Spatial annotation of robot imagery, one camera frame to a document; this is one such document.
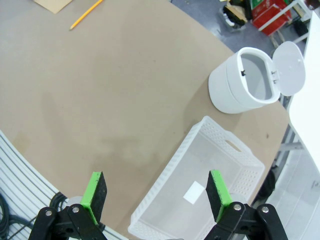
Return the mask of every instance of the brown table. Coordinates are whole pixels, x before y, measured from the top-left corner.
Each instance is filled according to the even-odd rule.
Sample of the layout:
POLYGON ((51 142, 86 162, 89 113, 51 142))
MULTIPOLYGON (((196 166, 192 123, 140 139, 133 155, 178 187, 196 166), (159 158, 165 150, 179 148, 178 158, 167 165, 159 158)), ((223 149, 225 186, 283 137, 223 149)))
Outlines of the brown table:
POLYGON ((67 196, 82 195, 103 171, 102 220, 125 236, 205 115, 251 148, 265 176, 288 115, 278 102, 235 115, 213 106, 208 76, 232 52, 162 0, 105 0, 69 31, 95 1, 57 15, 32 1, 0 3, 0 128, 22 155, 67 196))

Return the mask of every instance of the red plastic box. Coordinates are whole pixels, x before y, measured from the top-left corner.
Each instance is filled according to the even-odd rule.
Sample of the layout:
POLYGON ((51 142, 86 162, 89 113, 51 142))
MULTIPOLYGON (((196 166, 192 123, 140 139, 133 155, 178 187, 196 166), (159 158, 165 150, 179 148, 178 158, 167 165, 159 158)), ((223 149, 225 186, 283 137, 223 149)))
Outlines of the red plastic box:
MULTIPOLYGON (((287 4, 284 2, 284 0, 252 0, 252 24, 256 28, 260 28, 286 6, 287 4)), ((288 10, 285 14, 277 18, 269 26, 263 29, 262 32, 266 35, 273 34, 289 20, 291 20, 291 13, 288 10)))

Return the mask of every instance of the yellow pencil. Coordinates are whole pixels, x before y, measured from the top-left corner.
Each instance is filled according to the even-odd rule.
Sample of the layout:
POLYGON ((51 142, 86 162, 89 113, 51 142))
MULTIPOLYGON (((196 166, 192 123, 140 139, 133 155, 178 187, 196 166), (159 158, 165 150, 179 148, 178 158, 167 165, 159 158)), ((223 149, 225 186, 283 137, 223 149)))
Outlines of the yellow pencil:
POLYGON ((75 26, 78 25, 78 23, 80 23, 82 21, 82 19, 84 19, 96 6, 98 6, 103 0, 99 0, 97 1, 95 4, 92 5, 92 7, 90 7, 77 21, 74 22, 74 24, 72 24, 72 26, 70 27, 70 30, 72 30, 75 26))

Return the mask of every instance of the open lid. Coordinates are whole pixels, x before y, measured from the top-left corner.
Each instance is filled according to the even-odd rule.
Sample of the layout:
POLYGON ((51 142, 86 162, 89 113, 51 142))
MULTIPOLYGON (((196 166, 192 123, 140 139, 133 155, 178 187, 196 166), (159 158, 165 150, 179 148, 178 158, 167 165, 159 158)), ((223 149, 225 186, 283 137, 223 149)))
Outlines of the open lid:
POLYGON ((298 46, 285 41, 275 50, 272 60, 279 76, 275 85, 280 92, 285 96, 299 92, 305 84, 306 70, 298 46))

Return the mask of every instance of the white plastic basket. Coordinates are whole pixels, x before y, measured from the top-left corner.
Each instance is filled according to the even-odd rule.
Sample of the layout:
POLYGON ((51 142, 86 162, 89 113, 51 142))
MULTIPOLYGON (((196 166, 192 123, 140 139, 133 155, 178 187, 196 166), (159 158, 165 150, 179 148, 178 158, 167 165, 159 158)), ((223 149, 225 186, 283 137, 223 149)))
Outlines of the white plastic basket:
POLYGON ((265 166, 236 136, 205 116, 133 212, 128 231, 146 240, 203 240, 215 224, 205 190, 213 169, 221 172, 231 197, 238 198, 233 200, 246 202, 265 166))

